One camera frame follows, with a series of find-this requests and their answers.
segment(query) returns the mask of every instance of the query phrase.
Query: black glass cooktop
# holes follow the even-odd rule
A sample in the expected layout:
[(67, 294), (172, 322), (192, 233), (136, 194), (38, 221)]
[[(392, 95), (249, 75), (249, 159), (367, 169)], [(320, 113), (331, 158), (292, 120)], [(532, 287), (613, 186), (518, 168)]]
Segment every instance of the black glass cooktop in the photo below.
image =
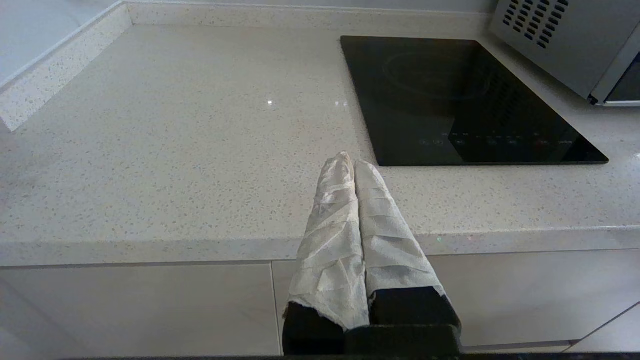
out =
[(609, 162), (475, 41), (341, 42), (381, 166)]

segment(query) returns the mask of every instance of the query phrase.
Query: white cabinet door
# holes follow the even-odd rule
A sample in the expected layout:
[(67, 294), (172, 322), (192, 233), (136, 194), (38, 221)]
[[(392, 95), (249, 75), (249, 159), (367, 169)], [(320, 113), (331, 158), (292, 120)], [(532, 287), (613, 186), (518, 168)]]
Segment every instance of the white cabinet door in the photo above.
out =
[(0, 327), (0, 359), (47, 360), (24, 341)]
[(269, 264), (0, 270), (89, 356), (277, 355)]
[(0, 279), (0, 359), (81, 357), (86, 349)]
[(640, 352), (640, 305), (634, 306), (567, 352)]
[(465, 346), (582, 339), (640, 300), (640, 250), (429, 260)]

